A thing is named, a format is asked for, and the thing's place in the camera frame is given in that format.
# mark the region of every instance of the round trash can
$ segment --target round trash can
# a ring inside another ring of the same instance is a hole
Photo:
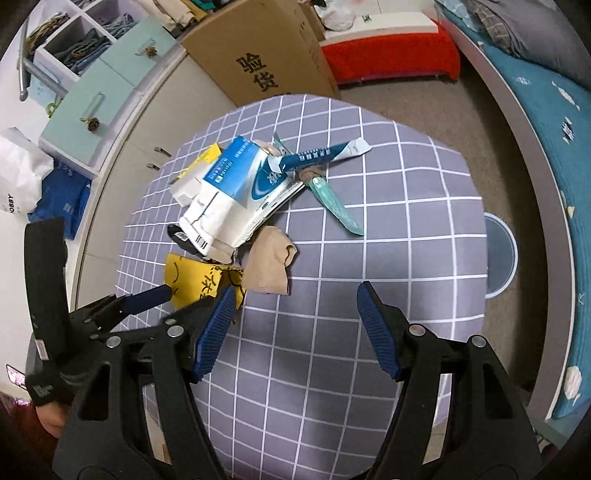
[[[517,243],[507,224],[492,213],[484,214],[488,247],[488,279],[486,298],[502,293],[511,283],[517,270]]]

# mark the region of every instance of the plaid fabric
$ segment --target plaid fabric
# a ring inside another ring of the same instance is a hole
[[[513,43],[507,26],[498,15],[496,15],[490,8],[485,7],[475,0],[465,0],[465,4],[468,11],[475,14],[480,19],[482,25],[486,28],[486,32],[490,35],[493,43],[497,47],[509,55],[515,57],[520,56],[513,48]]]

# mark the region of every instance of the cardboard box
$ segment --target cardboard box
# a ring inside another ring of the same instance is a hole
[[[316,13],[314,6],[308,4],[300,4],[301,10],[304,12],[304,15],[308,19],[308,23],[312,27],[312,31],[314,35],[316,35],[316,40],[323,41],[325,39],[324,36],[324,25],[322,24],[322,20]]]
[[[284,93],[340,98],[296,0],[236,0],[208,15],[181,44],[238,106]]]

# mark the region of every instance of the human hand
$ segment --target human hand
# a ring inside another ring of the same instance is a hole
[[[64,403],[53,401],[42,407],[35,407],[39,422],[51,436],[56,439],[61,437],[61,431],[66,424],[66,418],[70,406]]]

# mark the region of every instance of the blue bedsheet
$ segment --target blue bedsheet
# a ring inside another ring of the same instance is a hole
[[[544,147],[565,208],[569,207],[574,331],[565,383],[553,412],[553,417],[563,417],[591,398],[591,92],[556,72],[505,54],[451,12],[441,11],[474,43],[482,43],[481,50],[515,93]]]

